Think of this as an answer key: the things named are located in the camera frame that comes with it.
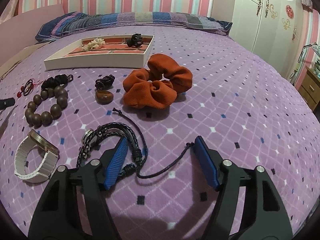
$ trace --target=lamp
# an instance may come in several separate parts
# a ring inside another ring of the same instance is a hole
[[[292,85],[294,85],[294,83],[300,73],[301,67],[303,65],[304,57],[306,56],[306,52],[307,52],[308,48],[310,48],[310,47],[312,47],[312,49],[315,51],[315,53],[318,55],[318,57],[320,57],[320,47],[318,46],[318,44],[316,42],[303,46],[300,57],[298,59],[297,66],[290,76],[290,79],[291,79],[290,83]]]

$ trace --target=purple bedspread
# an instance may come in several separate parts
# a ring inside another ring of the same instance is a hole
[[[165,110],[124,107],[122,81],[131,69],[95,68],[45,72],[48,56],[80,38],[142,33],[155,35],[151,53],[164,53],[193,73],[193,87]],[[305,220],[319,196],[320,124],[307,104],[270,65],[228,37],[173,27],[130,26],[78,33],[48,44],[19,64],[1,83],[0,98],[15,97],[29,78],[73,74],[67,86],[68,107],[62,117],[39,133],[60,150],[58,165],[76,166],[81,137],[88,128],[126,121],[111,112],[122,109],[140,126],[149,147],[142,174],[151,174],[171,163],[185,143],[202,135],[209,148],[238,166],[262,165],[270,175],[286,207],[292,231]],[[113,74],[114,101],[100,106],[94,98],[94,81]],[[0,199],[27,234],[33,212],[46,182],[24,183],[14,176],[13,159],[20,141],[30,130],[24,111],[40,88],[17,99],[17,107],[1,113]],[[37,113],[50,109],[55,99],[44,101]],[[103,142],[91,158],[114,147],[117,138]],[[27,171],[41,161],[38,151],[28,156]],[[124,240],[189,239],[200,237],[217,199],[207,186],[199,163],[188,151],[166,174],[149,180],[134,176],[117,183],[106,195],[110,212]],[[244,191],[232,232],[239,228]],[[90,231],[79,207],[85,230]]]

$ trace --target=orange scrunchie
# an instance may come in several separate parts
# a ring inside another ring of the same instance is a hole
[[[179,66],[171,57],[154,54],[148,61],[150,70],[141,68],[133,70],[123,81],[127,92],[123,101],[125,105],[135,108],[151,106],[164,109],[171,105],[177,94],[188,91],[192,87],[192,73]]]

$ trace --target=blue gripper pad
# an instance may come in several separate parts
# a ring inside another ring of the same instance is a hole
[[[106,168],[106,180],[103,185],[105,189],[110,189],[116,183],[119,172],[122,169],[125,157],[128,153],[128,140],[124,138],[113,155],[109,166]]]
[[[212,159],[209,156],[208,150],[209,149],[207,145],[204,144],[202,137],[198,136],[195,139],[193,152],[195,153],[200,163],[202,172],[204,173],[208,185],[213,187],[214,190],[216,190],[220,186],[220,183],[218,182],[218,171],[215,165],[213,164]]]

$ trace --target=gold watch case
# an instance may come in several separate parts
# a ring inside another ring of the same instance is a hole
[[[31,129],[30,132],[28,132],[28,136],[31,140],[33,140],[41,149],[43,149],[45,152],[50,150],[55,155],[59,155],[59,149],[55,147],[53,144],[48,142],[46,139],[44,139],[40,134],[38,134],[35,130]]]

